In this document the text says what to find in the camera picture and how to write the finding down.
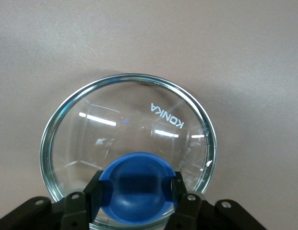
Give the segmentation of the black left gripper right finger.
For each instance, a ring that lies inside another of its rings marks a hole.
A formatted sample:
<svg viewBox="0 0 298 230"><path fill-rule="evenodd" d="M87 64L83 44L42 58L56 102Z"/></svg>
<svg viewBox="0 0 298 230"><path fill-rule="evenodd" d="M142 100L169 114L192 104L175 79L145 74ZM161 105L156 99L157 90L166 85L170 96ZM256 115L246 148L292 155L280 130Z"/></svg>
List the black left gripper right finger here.
<svg viewBox="0 0 298 230"><path fill-rule="evenodd" d="M180 172L171 181L174 213L166 230L264 230L246 209L234 200L210 204L201 192L188 191Z"/></svg>

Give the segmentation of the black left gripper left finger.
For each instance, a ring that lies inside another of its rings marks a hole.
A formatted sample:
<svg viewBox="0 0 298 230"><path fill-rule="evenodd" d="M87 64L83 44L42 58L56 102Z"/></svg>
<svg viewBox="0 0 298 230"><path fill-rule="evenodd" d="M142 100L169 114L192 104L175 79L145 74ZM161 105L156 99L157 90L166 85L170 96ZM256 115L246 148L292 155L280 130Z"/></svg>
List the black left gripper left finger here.
<svg viewBox="0 0 298 230"><path fill-rule="evenodd" d="M36 196L0 219L0 230L88 230L99 210L108 206L103 171L97 171L82 192L72 192L56 203Z"/></svg>

